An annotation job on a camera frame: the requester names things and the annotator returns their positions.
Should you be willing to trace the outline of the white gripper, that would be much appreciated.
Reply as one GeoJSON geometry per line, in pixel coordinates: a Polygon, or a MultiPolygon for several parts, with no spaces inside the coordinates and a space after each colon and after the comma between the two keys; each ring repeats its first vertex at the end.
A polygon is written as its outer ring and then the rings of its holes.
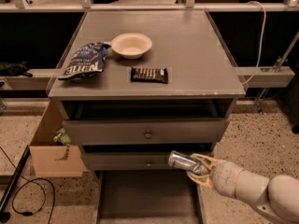
{"type": "Polygon", "coordinates": [[[214,189],[222,196],[235,199],[236,185],[238,178],[244,169],[230,161],[221,161],[210,156],[193,153],[191,158],[203,164],[211,175],[196,175],[191,172],[187,176],[197,185],[214,189]]]}

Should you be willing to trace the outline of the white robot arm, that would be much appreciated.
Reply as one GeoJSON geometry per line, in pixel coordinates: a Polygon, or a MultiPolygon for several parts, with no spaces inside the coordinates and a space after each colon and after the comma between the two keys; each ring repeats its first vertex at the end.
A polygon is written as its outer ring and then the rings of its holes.
{"type": "Polygon", "coordinates": [[[201,154],[192,154],[191,159],[205,167],[200,175],[187,172],[195,183],[213,188],[221,196],[246,203],[273,224],[299,224],[298,179],[289,175],[268,178],[230,161],[201,154]]]}

